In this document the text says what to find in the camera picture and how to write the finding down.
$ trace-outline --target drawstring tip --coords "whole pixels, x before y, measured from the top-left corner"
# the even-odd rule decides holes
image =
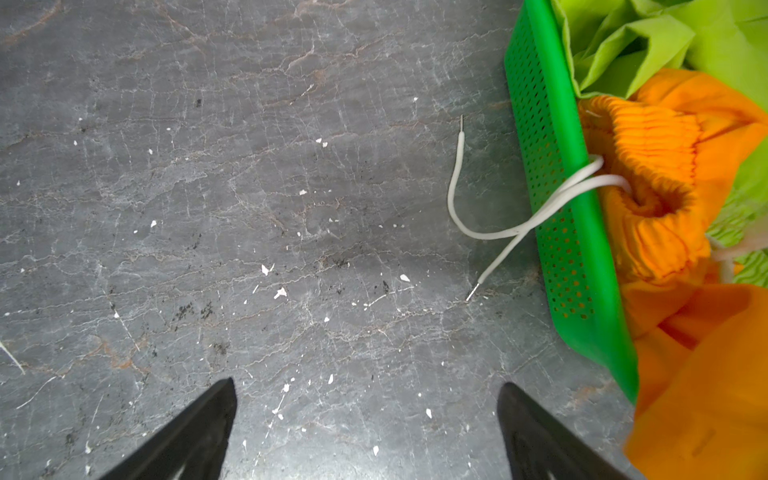
[[[467,299],[466,299],[466,300],[464,300],[465,302],[468,302],[468,301],[469,301],[469,299],[471,299],[471,298],[472,298],[472,295],[475,295],[475,291],[477,291],[478,287],[480,287],[480,283],[476,283],[476,284],[475,284],[475,288],[473,288],[473,289],[472,289],[472,291],[471,291],[471,292],[469,292],[469,295],[467,295]]]

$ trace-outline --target gray floor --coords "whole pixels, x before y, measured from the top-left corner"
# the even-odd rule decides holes
[[[533,239],[462,301],[502,246],[445,208],[460,114],[459,213],[530,215],[518,5],[2,0],[0,339],[25,374],[0,353],[0,477],[98,477],[227,376],[224,478],[508,478],[508,380],[628,469],[631,406],[553,330]]]

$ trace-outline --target basket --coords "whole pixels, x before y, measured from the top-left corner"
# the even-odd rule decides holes
[[[588,163],[571,75],[549,0],[525,0],[504,58],[531,208]],[[606,366],[637,399],[637,355],[621,307],[597,194],[575,198],[536,228],[555,329]]]

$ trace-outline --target orange fabric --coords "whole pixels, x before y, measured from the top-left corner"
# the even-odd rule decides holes
[[[640,376],[627,456],[650,480],[768,478],[768,290],[711,284],[704,236],[768,115],[670,69],[579,114],[589,152],[633,189],[600,190]]]

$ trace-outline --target white drawstring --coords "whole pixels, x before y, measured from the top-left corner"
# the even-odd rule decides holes
[[[456,183],[458,182],[458,176],[462,171],[462,163],[464,160],[464,136],[464,115],[462,115],[459,123],[458,143],[456,144],[456,163],[453,167],[451,183],[448,186],[448,213],[451,215],[451,218],[453,219],[453,222],[456,224],[458,229],[468,237],[472,237],[477,240],[496,240],[498,238],[514,237],[504,248],[504,250],[502,250],[502,252],[496,257],[496,259],[493,260],[490,265],[488,265],[488,268],[486,268],[485,271],[480,275],[478,282],[475,284],[475,288],[473,288],[467,296],[467,302],[472,298],[472,295],[475,294],[475,291],[480,287],[480,285],[485,282],[485,279],[487,279],[488,276],[493,273],[493,270],[496,270],[496,267],[502,261],[504,261],[510,252],[512,252],[512,249],[514,249],[518,243],[520,243],[523,238],[525,238],[525,235],[528,232],[544,223],[549,217],[556,214],[558,210],[560,210],[565,204],[574,198],[585,192],[588,192],[589,190],[593,190],[599,187],[606,187],[608,185],[622,187],[625,191],[627,191],[627,193],[632,193],[632,189],[630,188],[629,183],[624,177],[620,175],[599,175],[597,177],[591,177],[603,166],[603,157],[595,157],[592,163],[586,167],[581,168],[575,174],[571,175],[565,182],[563,182],[563,184],[554,191],[554,193],[547,199],[544,205],[542,205],[541,208],[539,208],[538,211],[533,214],[533,216],[528,221],[521,223],[516,227],[493,233],[479,233],[472,231],[467,228],[466,225],[464,225],[458,218],[458,215],[456,215],[456,209],[453,205],[453,198],[456,193]]]

